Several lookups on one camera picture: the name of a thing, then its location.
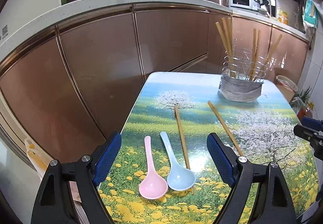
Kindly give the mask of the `light blue soup spoon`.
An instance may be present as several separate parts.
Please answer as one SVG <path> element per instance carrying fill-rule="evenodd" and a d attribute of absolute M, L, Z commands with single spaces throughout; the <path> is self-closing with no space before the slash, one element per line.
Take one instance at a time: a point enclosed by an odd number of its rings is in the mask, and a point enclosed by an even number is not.
<path fill-rule="evenodd" d="M 192 188 L 196 180 L 195 173 L 190 169 L 184 168 L 178 163 L 167 133 L 161 131 L 160 136 L 164 143 L 170 162 L 170 171 L 167 176 L 168 186 L 174 191 L 185 191 Z"/>

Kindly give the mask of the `pink ceramic soup spoon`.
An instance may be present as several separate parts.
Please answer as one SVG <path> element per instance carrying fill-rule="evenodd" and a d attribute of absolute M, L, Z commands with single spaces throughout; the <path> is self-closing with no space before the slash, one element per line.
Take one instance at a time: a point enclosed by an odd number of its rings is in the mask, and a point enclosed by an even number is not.
<path fill-rule="evenodd" d="M 144 143 L 147 159 L 147 175 L 139 185 L 139 192 L 145 199 L 155 200 L 162 197 L 167 192 L 168 184 L 155 170 L 151 148 L 151 137 L 146 136 L 144 138 Z"/>

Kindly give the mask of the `cooking oil bottle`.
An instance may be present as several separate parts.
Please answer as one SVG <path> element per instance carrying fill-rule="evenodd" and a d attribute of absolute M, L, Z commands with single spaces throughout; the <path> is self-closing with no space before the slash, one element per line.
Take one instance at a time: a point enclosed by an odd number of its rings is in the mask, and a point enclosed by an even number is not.
<path fill-rule="evenodd" d="M 300 110 L 297 113 L 297 117 L 301 122 L 303 117 L 313 118 L 313 114 L 311 112 L 311 109 L 308 106 L 305 106 L 300 108 Z"/>

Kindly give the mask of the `green onion bunch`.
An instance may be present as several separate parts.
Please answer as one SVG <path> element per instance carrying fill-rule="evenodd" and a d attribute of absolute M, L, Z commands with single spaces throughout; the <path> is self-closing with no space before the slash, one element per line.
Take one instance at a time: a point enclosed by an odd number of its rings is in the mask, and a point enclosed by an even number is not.
<path fill-rule="evenodd" d="M 301 90 L 300 92 L 296 93 L 295 96 L 290 101 L 290 105 L 294 110 L 300 110 L 301 107 L 309 107 L 312 109 L 309 98 L 311 96 L 312 88 L 308 87 L 306 90 Z"/>

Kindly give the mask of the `beige trash bin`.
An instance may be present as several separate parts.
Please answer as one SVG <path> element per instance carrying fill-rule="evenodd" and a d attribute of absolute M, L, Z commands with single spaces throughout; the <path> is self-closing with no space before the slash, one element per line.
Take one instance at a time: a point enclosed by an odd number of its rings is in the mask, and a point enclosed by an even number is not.
<path fill-rule="evenodd" d="M 277 75 L 275 77 L 275 85 L 288 102 L 290 102 L 298 93 L 297 85 L 285 76 Z"/>

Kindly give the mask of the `teal hanging package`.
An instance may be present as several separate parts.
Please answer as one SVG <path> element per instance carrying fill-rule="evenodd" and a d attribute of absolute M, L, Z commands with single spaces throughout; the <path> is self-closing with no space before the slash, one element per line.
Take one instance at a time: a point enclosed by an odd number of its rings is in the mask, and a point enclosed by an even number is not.
<path fill-rule="evenodd" d="M 306 1 L 303 21 L 309 27 L 317 28 L 318 26 L 318 16 L 316 12 L 316 7 L 312 0 Z"/>

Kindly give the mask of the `yellow oil jug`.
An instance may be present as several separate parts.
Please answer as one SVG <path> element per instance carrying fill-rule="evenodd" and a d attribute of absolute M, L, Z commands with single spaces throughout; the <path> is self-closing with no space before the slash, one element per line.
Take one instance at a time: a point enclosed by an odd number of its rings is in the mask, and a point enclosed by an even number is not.
<path fill-rule="evenodd" d="M 278 21 L 287 25 L 288 24 L 288 13 L 279 10 L 278 11 Z"/>

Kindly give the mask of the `white microwave oven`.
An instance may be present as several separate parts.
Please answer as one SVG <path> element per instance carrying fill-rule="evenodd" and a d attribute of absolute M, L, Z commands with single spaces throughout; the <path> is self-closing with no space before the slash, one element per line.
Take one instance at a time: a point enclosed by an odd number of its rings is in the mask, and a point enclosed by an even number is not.
<path fill-rule="evenodd" d="M 252 11 L 256 11 L 258 9 L 258 3 L 255 0 L 229 0 L 229 6 Z"/>

